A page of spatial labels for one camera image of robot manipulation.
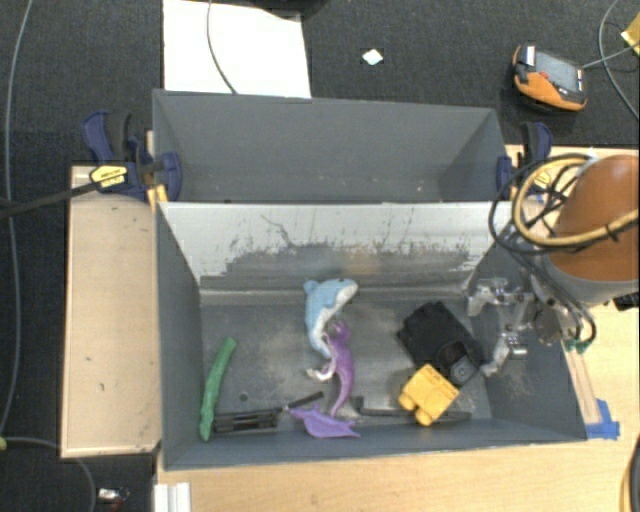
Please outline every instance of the yellow toy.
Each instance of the yellow toy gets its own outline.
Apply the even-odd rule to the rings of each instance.
[[[430,364],[420,368],[407,382],[398,397],[400,405],[416,411],[416,420],[428,427],[437,420],[458,396],[458,390]]]

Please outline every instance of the green stick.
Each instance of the green stick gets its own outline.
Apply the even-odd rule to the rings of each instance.
[[[203,441],[208,441],[211,435],[211,425],[213,424],[214,408],[220,392],[220,382],[222,382],[222,377],[236,346],[236,340],[225,338],[222,342],[222,347],[218,350],[215,361],[211,365],[211,370],[209,370],[207,384],[204,388],[204,397],[202,398],[202,407],[200,408],[200,437]]]

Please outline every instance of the yellow block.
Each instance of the yellow block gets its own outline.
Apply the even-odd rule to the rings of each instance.
[[[428,427],[437,420],[458,396],[458,390],[430,364],[420,368],[407,382],[398,397],[400,405],[416,410],[416,420]]]
[[[640,12],[636,16],[636,18],[631,22],[631,24],[627,27],[627,29],[620,34],[622,38],[627,42],[629,46],[633,46],[634,44],[638,44],[640,41]],[[636,46],[633,49],[638,56],[640,56],[640,46]]]

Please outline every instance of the gray box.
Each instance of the gray box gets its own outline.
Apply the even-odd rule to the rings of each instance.
[[[486,227],[504,145],[487,109],[165,91],[154,95],[154,134],[156,152],[178,151],[185,168],[181,202],[157,216],[167,470],[586,438],[562,348],[529,333],[527,359],[461,389],[452,408],[470,412],[466,422],[427,429],[347,405],[340,415],[356,420],[359,439],[313,439],[282,414],[275,430],[200,441],[204,382],[226,336],[238,348],[218,413],[319,389],[323,407],[333,402],[336,379],[318,384],[304,372],[323,363],[304,328],[307,279],[360,285],[343,317],[353,395],[368,406],[397,407],[415,368],[395,333],[424,302],[442,300],[488,356],[497,316],[487,307],[470,319],[464,294],[483,277],[519,284]]]

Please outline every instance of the white cable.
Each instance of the white cable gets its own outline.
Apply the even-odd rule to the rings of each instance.
[[[22,38],[24,36],[24,30],[27,25],[27,21],[29,19],[29,14],[31,12],[31,7],[33,6],[33,0],[29,0],[27,3],[27,7],[24,11],[24,16],[22,17],[22,24],[20,25],[20,31],[18,32],[18,38],[16,39],[16,45],[13,50],[13,57],[11,59],[11,70],[9,72],[9,84],[7,88],[7,104],[6,104],[6,112],[5,112],[5,120],[4,120],[4,178],[5,178],[5,188],[7,193],[7,201],[11,202],[13,200],[13,193],[11,190],[11,107],[13,105],[13,84],[15,81],[16,68],[18,66],[18,55],[20,54],[20,48],[22,46]],[[22,348],[22,290],[20,286],[20,266],[18,261],[18,244],[16,242],[16,233],[15,226],[13,223],[13,217],[9,217],[9,240],[11,245],[11,260],[13,267],[13,283],[14,283],[14,291],[15,291],[15,302],[16,302],[16,346],[14,352],[14,360],[13,360],[13,370],[11,373],[11,383],[9,385],[9,394],[7,396],[7,402],[4,407],[4,411],[2,413],[2,419],[0,420],[0,438],[4,432],[4,429],[7,425],[7,420],[9,419],[9,412],[11,411],[11,405],[13,404],[13,398],[16,391],[16,383],[18,381],[18,370],[20,368],[20,352]],[[52,448],[54,450],[58,450],[58,445],[47,441],[46,439],[38,439],[36,437],[24,437],[24,436],[9,436],[5,438],[5,441],[9,443],[23,443],[23,444],[33,444],[37,446],[44,446],[47,448]],[[91,475],[91,471],[87,465],[79,459],[75,459],[76,462],[85,474],[87,478],[87,482],[89,484],[90,491],[90,504],[89,504],[89,512],[93,512],[96,507],[96,486],[93,481],[93,476]]]
[[[607,9],[607,12],[602,17],[602,21],[600,22],[600,28],[598,29],[598,52],[600,53],[600,58],[602,58],[602,59],[605,58],[604,57],[604,50],[602,48],[602,34],[604,32],[604,25],[607,22],[607,19],[609,18],[609,14],[611,14],[611,11],[613,10],[613,8],[616,6],[616,4],[618,2],[619,2],[619,0],[614,0],[614,2],[609,6],[609,9]],[[609,69],[609,64],[607,63],[606,60],[603,60],[602,63],[604,65],[604,70],[607,72],[607,76],[609,77],[609,80],[611,81],[611,85],[613,85],[614,89],[618,93],[618,96],[620,96],[620,99],[624,102],[624,104],[627,106],[627,108],[631,111],[631,114],[633,114],[633,117],[635,117],[637,121],[640,121],[640,116],[638,116],[638,111],[633,107],[633,105],[631,104],[629,99],[624,95],[624,93],[620,89],[620,86],[618,85],[618,82],[616,81],[616,79],[613,78],[613,75],[611,74],[611,70]]]
[[[4,181],[7,192],[7,200],[13,200],[13,193],[11,190],[11,107],[13,104],[13,82],[16,76],[16,67],[18,65],[18,54],[20,53],[20,47],[22,46],[22,37],[24,36],[24,29],[29,19],[29,13],[33,6],[33,0],[29,0],[27,7],[22,17],[22,24],[20,25],[20,32],[18,33],[18,39],[16,40],[16,46],[13,49],[13,58],[11,59],[11,71],[9,72],[9,85],[7,88],[7,110],[4,119]],[[16,391],[16,382],[18,380],[18,367],[20,365],[20,351],[22,348],[22,290],[20,286],[20,266],[18,262],[18,244],[16,242],[16,230],[13,223],[13,218],[9,218],[9,240],[11,245],[11,261],[13,266],[13,287],[16,302],[16,347],[13,360],[13,371],[11,374],[11,384],[9,385],[9,394],[7,396],[7,403],[2,413],[2,419],[0,420],[0,436],[4,432],[4,428],[7,426],[7,420],[9,419],[9,411],[13,403],[13,397]]]
[[[600,64],[601,62],[604,62],[606,60],[613,59],[614,57],[617,57],[618,55],[622,55],[623,53],[627,53],[629,50],[633,50],[638,45],[640,45],[640,42],[637,42],[633,46],[629,46],[629,47],[625,48],[624,50],[620,50],[619,52],[613,53],[613,54],[605,57],[604,59],[598,59],[598,60],[594,60],[593,62],[589,62],[589,64],[585,64],[584,66],[582,66],[582,69],[587,69],[587,68],[595,66],[596,64]]]

